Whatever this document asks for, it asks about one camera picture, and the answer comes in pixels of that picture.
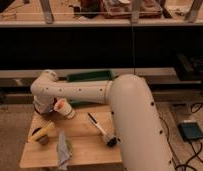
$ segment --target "cloth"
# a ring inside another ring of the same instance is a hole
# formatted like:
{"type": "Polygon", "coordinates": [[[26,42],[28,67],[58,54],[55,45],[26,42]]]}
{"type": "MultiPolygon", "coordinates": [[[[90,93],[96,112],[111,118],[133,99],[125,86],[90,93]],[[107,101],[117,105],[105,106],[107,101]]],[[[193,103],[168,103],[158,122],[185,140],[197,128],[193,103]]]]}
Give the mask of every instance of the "cloth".
{"type": "Polygon", "coordinates": [[[59,163],[58,163],[59,170],[67,170],[67,162],[72,156],[72,154],[68,149],[67,139],[66,139],[64,130],[60,130],[59,132],[59,142],[58,142],[57,150],[58,150],[58,157],[59,157],[59,163]]]}

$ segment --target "white cup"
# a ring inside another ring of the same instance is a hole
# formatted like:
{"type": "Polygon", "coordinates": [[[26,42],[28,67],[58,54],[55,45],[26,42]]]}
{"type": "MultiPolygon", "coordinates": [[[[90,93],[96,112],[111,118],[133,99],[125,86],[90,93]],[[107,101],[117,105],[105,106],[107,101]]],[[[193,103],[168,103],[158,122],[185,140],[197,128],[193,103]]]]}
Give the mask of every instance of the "white cup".
{"type": "Polygon", "coordinates": [[[72,119],[75,116],[74,109],[66,99],[59,99],[54,105],[54,110],[67,117],[68,119],[72,119]]]}

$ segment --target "blue foot pedal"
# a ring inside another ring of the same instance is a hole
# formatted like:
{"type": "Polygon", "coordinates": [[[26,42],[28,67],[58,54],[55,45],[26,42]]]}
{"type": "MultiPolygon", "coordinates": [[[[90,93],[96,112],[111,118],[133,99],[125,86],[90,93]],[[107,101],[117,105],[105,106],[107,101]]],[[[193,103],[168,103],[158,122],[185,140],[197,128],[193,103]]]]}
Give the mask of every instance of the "blue foot pedal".
{"type": "Polygon", "coordinates": [[[203,132],[197,122],[180,123],[178,129],[184,141],[194,141],[203,138],[203,132]]]}

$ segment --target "white cylinder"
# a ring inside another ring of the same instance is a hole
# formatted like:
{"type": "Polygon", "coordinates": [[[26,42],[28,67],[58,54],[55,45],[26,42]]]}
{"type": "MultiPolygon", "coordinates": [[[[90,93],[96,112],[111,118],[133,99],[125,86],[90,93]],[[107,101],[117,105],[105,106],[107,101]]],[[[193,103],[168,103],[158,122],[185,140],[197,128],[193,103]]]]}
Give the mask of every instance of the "white cylinder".
{"type": "Polygon", "coordinates": [[[75,111],[71,105],[67,102],[66,99],[59,99],[55,105],[54,110],[59,112],[62,116],[66,116],[68,119],[71,119],[75,116],[75,111]]]}
{"type": "Polygon", "coordinates": [[[174,171],[152,93],[135,75],[117,78],[109,92],[116,136],[127,171],[174,171]]]}

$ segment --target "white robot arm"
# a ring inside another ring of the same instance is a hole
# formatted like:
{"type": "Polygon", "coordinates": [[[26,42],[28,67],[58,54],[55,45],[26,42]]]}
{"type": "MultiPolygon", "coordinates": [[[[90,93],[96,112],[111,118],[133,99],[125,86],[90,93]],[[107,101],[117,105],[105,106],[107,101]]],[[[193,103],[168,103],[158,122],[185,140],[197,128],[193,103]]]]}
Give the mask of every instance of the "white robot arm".
{"type": "Polygon", "coordinates": [[[144,79],[122,75],[112,81],[58,82],[45,70],[32,84],[35,108],[46,113],[55,97],[110,105],[123,165],[127,171],[175,171],[152,93],[144,79]]]}

